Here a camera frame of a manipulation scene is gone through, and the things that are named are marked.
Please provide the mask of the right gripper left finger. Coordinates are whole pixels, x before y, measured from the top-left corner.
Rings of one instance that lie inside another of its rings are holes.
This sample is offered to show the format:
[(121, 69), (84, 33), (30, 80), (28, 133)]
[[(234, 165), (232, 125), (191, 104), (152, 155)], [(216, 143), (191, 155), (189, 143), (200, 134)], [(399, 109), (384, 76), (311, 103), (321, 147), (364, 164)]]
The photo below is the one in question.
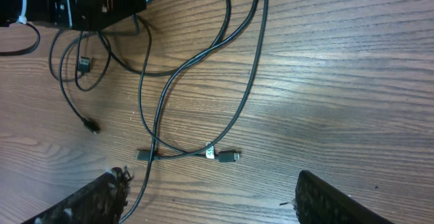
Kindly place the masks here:
[(114, 167), (67, 198), (22, 224), (118, 223), (127, 206), (133, 176)]

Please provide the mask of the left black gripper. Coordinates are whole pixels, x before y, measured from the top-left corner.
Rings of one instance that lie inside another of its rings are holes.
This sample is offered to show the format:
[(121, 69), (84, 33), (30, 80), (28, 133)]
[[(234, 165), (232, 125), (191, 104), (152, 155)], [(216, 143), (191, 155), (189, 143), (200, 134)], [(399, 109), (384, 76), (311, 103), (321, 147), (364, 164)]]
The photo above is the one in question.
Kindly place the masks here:
[(1, 0), (1, 26), (33, 22), (49, 28), (101, 31), (145, 9), (145, 0)]

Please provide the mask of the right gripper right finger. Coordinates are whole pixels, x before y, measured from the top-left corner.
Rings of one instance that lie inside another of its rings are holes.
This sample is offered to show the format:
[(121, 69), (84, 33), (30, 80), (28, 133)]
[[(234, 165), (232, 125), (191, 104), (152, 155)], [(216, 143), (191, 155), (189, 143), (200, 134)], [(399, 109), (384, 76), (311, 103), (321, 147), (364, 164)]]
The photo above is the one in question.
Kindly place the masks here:
[(301, 224), (392, 224), (308, 170), (298, 176), (294, 210)]

